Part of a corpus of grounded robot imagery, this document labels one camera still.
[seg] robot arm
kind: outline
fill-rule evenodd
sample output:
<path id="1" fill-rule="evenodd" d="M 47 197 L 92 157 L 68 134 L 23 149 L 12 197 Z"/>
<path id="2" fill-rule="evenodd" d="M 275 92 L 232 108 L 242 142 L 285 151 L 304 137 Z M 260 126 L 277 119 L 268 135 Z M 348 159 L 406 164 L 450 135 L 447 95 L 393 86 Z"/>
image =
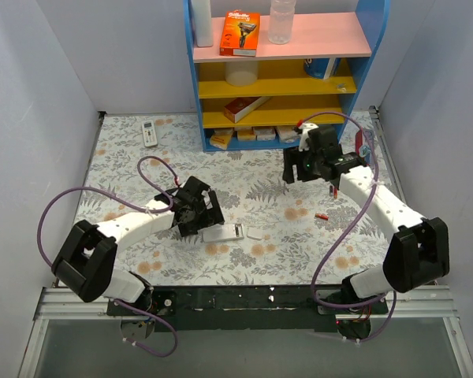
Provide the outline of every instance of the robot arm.
<path id="1" fill-rule="evenodd" d="M 284 150 L 287 183 L 322 178 L 363 206 L 373 186 L 373 172 L 355 153 L 343 154 L 331 125 L 303 124 L 299 147 Z M 345 278 L 342 288 L 353 302 L 396 290 L 406 292 L 449 272 L 449 243 L 445 223 L 427 220 L 379 185 L 367 215 L 390 242 L 382 265 Z"/>
<path id="2" fill-rule="evenodd" d="M 153 233 L 175 226 L 187 236 L 224 223 L 217 195 L 195 177 L 167 192 L 173 198 L 171 210 L 149 213 L 169 203 L 165 195 L 157 195 L 146 204 L 145 213 L 127 213 L 97 224 L 86 220 L 74 224 L 53 262 L 52 273 L 85 302 L 104 296 L 148 309 L 151 285 L 133 272 L 114 269 L 117 254 Z"/>

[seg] plastic bottle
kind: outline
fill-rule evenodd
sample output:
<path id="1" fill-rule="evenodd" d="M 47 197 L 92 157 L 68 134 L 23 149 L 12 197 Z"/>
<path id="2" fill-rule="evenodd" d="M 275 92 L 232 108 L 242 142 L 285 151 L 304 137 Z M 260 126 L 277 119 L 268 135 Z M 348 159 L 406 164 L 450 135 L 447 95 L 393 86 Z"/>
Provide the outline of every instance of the plastic bottle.
<path id="1" fill-rule="evenodd" d="M 296 0 L 271 0 L 268 39 L 283 45 L 291 40 Z"/>
<path id="2" fill-rule="evenodd" d="M 213 46 L 210 0 L 191 0 L 191 7 L 195 19 L 196 45 L 198 47 Z"/>

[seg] white remote control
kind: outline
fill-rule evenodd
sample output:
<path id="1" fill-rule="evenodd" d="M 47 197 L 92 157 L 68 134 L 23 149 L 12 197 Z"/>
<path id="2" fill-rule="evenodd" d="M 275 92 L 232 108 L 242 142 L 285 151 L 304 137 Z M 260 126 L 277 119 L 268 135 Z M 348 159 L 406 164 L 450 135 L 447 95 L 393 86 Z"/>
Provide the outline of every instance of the white remote control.
<path id="1" fill-rule="evenodd" d="M 154 147 L 158 145 L 156 138 L 156 129 L 152 122 L 146 121 L 142 123 L 143 144 L 145 147 Z"/>

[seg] floral mat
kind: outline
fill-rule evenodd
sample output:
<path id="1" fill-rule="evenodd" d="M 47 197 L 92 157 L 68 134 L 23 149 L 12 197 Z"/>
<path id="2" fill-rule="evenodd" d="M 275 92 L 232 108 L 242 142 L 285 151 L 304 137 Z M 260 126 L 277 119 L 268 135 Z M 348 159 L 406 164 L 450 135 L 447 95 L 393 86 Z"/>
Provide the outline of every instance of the floral mat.
<path id="1" fill-rule="evenodd" d="M 365 128 L 373 128 L 367 112 L 354 112 Z M 156 125 L 159 145 L 143 146 L 138 122 Z M 344 152 L 354 150 L 356 127 L 342 136 Z M 390 186 L 378 140 L 380 180 Z M 137 174 L 142 156 L 168 161 L 181 180 L 196 176 L 217 192 L 226 223 L 263 230 L 260 241 L 243 239 L 206 244 L 199 235 L 181 238 L 177 229 L 152 235 L 122 251 L 120 269 L 138 272 L 154 285 L 309 284 L 322 256 L 358 213 L 359 207 L 339 193 L 330 197 L 322 180 L 286 185 L 281 180 L 281 150 L 204 153 L 195 114 L 107 116 L 103 122 L 86 184 L 116 193 L 138 206 L 156 192 Z M 163 188 L 173 187 L 171 174 L 157 161 L 143 170 Z M 108 221 L 131 211 L 96 193 L 81 197 L 76 218 Z M 324 213 L 329 220 L 314 217 Z M 381 263 L 388 243 L 364 217 L 337 249 L 319 283 L 339 283 L 345 276 Z"/>

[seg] gray wall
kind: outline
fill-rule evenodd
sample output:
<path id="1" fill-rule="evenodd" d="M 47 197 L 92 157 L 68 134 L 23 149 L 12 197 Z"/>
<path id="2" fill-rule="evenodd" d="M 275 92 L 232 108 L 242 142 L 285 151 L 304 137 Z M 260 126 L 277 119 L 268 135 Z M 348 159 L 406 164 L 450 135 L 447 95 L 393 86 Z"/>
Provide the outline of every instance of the gray wall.
<path id="1" fill-rule="evenodd" d="M 35 0 L 0 0 L 0 377 L 16 376 L 43 285 L 36 249 L 47 201 L 81 184 L 98 115 Z M 50 256 L 77 198 L 48 218 Z"/>
<path id="2" fill-rule="evenodd" d="M 473 1 L 434 3 L 381 111 L 407 200 L 449 226 L 445 281 L 473 357 Z"/>
<path id="3" fill-rule="evenodd" d="M 433 0 L 394 0 L 358 108 L 379 105 Z M 37 0 L 96 109 L 108 113 L 194 110 L 182 0 Z M 297 13 L 350 12 L 357 0 L 298 0 Z M 268 14 L 270 0 L 212 0 Z"/>

